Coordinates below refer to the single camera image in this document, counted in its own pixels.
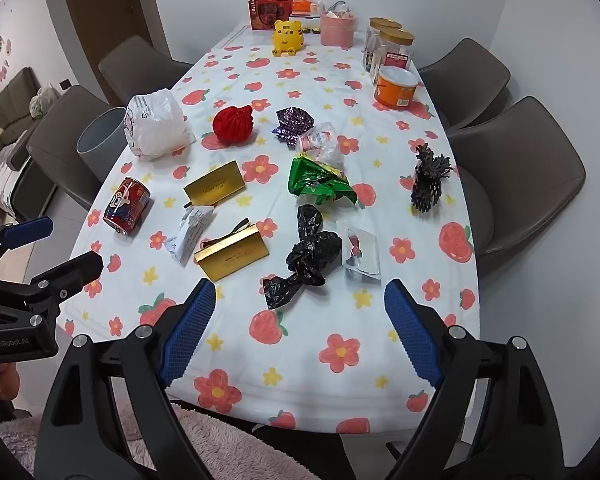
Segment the left hand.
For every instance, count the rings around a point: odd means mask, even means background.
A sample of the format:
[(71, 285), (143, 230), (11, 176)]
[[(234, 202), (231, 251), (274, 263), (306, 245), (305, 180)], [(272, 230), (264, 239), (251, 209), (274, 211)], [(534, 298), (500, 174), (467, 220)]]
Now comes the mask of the left hand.
[(20, 376), (16, 364), (0, 364), (0, 400), (14, 400), (18, 396), (19, 388)]

